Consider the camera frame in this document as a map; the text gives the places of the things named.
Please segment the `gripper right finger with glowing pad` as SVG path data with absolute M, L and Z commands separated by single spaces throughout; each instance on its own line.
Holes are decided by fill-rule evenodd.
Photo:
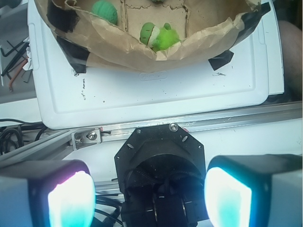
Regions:
M 215 227 L 301 227 L 303 158 L 215 156 L 208 165 L 204 192 Z

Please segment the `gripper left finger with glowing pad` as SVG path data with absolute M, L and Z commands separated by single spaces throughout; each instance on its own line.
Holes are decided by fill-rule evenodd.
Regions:
M 95 193 L 83 161 L 1 161 L 0 225 L 89 227 Z

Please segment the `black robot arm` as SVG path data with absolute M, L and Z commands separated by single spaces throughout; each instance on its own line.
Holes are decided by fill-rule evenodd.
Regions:
M 169 125 L 136 129 L 114 157 L 119 202 L 81 160 L 0 163 L 3 227 L 300 227 L 303 158 L 218 155 Z

